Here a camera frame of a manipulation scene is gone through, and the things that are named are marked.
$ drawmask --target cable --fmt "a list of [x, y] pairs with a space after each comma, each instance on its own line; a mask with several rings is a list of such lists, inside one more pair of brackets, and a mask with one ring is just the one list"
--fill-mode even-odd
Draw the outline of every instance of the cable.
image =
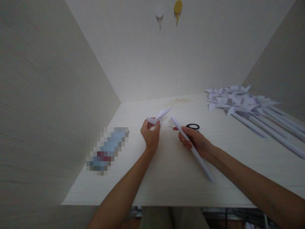
[[268, 229], [268, 220], [266, 214], [264, 214], [265, 217], [265, 229]]
[[226, 208], [225, 229], [228, 229], [228, 208]]

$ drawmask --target white wall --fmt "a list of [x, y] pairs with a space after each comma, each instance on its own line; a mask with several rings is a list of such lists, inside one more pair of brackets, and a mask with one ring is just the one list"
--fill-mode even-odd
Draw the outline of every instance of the white wall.
[[244, 84], [284, 102], [278, 108], [305, 121], [305, 1], [297, 0], [255, 63]]
[[294, 2], [185, 0], [176, 27], [176, 0], [66, 1], [121, 102], [241, 84]]
[[85, 228], [60, 206], [120, 101], [65, 1], [0, 1], [0, 228]]

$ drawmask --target paper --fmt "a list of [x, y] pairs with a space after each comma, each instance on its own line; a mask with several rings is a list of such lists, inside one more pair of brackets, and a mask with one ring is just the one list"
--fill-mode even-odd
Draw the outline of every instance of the paper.
[[299, 139], [301, 139], [303, 142], [305, 142], [305, 134], [302, 133], [301, 131], [299, 131], [297, 128], [295, 128], [294, 126], [290, 125], [287, 121], [285, 121], [284, 119], [282, 119], [277, 113], [273, 112], [272, 110], [263, 109], [264, 112], [266, 114], [268, 114], [269, 116], [271, 116], [273, 119], [275, 119], [276, 121], [278, 121], [280, 124], [282, 124], [283, 126], [285, 126], [287, 129], [289, 129], [295, 136], [297, 136]]
[[279, 117], [281, 119], [284, 119], [286, 122], [288, 122], [290, 125], [294, 126], [295, 128], [297, 128], [298, 130], [302, 131], [303, 133], [305, 133], [305, 127], [301, 126], [300, 124], [292, 121], [291, 119], [285, 117], [286, 113], [279, 110], [278, 108], [275, 107], [268, 107], [268, 109], [274, 111], [275, 113], [279, 114]]
[[160, 111], [159, 114], [157, 115], [156, 119], [146, 117], [147, 121], [150, 124], [156, 125], [157, 121], [160, 120], [161, 118], [163, 118], [163, 116], [165, 116], [168, 112], [170, 112], [171, 109], [172, 108], [167, 108], [167, 109], [164, 109], [164, 110]]
[[150, 123], [150, 124], [153, 124], [153, 125], [156, 125], [157, 124], [157, 121], [156, 119], [153, 119], [153, 118], [149, 118], [149, 117], [146, 117], [147, 121]]
[[271, 129], [273, 129], [275, 132], [277, 132], [278, 134], [280, 134], [282, 137], [287, 138], [287, 134], [285, 133], [285, 131], [280, 128], [278, 125], [276, 125], [274, 122], [268, 120], [267, 118], [265, 118], [264, 116], [261, 115], [255, 115], [252, 114], [254, 118], [260, 120], [262, 123], [266, 124], [268, 127], [270, 127]]
[[250, 122], [248, 119], [246, 119], [246, 118], [244, 118], [244, 117], [242, 117], [242, 116], [240, 116], [239, 114], [236, 114], [236, 113], [233, 113], [232, 116], [235, 117], [236, 119], [238, 119], [240, 122], [242, 122], [247, 127], [251, 128], [259, 136], [261, 136], [263, 138], [268, 138], [269, 137], [268, 134], [266, 134], [263, 130], [258, 128], [255, 124]]
[[159, 114], [156, 117], [156, 120], [159, 120], [159, 119], [163, 118], [163, 116], [165, 116], [168, 112], [170, 112], [171, 109], [172, 108], [167, 108], [167, 109], [164, 109], [164, 110], [160, 111]]
[[283, 138], [281, 135], [273, 131], [270, 127], [265, 125], [264, 123], [260, 123], [260, 126], [264, 131], [266, 131], [268, 134], [270, 134], [274, 139], [279, 141], [282, 145], [286, 146], [289, 150], [294, 152], [296, 155], [298, 155], [300, 158], [305, 159], [305, 152], [299, 149], [298, 147], [294, 146], [290, 142], [288, 142], [285, 138]]
[[[182, 134], [182, 136], [186, 139], [186, 140], [190, 140], [188, 138], [188, 136], [183, 132], [178, 120], [172, 116], [171, 117], [173, 123], [176, 125], [177, 129], [179, 130], [179, 132]], [[209, 181], [214, 182], [214, 178], [213, 175], [210, 173], [208, 167], [206, 166], [206, 164], [204, 163], [202, 157], [199, 155], [199, 153], [197, 152], [197, 150], [195, 149], [195, 147], [193, 146], [191, 148], [192, 153], [194, 154], [195, 158], [197, 159], [197, 161], [199, 162], [199, 164], [201, 165], [201, 167], [203, 168], [203, 170], [206, 172], [207, 178], [209, 179]]]
[[305, 158], [303, 151], [286, 140], [288, 136], [286, 130], [265, 116], [268, 115], [273, 121], [283, 125], [303, 142], [305, 142], [305, 127], [290, 120], [285, 116], [285, 112], [273, 106], [280, 102], [272, 101], [264, 95], [254, 96], [247, 93], [250, 87], [251, 85], [246, 88], [234, 85], [206, 90], [209, 93], [209, 110], [223, 108], [227, 111], [227, 116], [234, 116], [258, 136], [267, 138], [270, 135], [301, 158]]

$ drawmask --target black scissor handle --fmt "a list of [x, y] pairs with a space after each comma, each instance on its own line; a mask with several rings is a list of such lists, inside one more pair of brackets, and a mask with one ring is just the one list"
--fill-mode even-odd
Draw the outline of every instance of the black scissor handle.
[[188, 125], [186, 125], [186, 127], [191, 128], [191, 129], [194, 129], [194, 130], [198, 130], [198, 129], [200, 128], [200, 126], [197, 125], [197, 124], [195, 124], [195, 123], [188, 124]]

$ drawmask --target white table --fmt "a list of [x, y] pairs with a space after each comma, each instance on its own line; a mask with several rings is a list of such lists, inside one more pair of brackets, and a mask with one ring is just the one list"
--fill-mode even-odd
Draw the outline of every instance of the white table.
[[[128, 127], [129, 141], [119, 152], [106, 176], [86, 171], [79, 174], [63, 205], [99, 205], [116, 183], [133, 166], [145, 149], [140, 128], [145, 118], [155, 117], [172, 107], [163, 120], [159, 147], [133, 205], [255, 207], [221, 172], [207, 162], [215, 183], [190, 151], [178, 140], [178, 131], [168, 127], [174, 115], [181, 125], [196, 123], [200, 132], [214, 145], [305, 198], [305, 160], [273, 138], [262, 139], [224, 110], [208, 110], [206, 94], [123, 103], [108, 127]], [[290, 141], [305, 149], [305, 144], [290, 136]]]

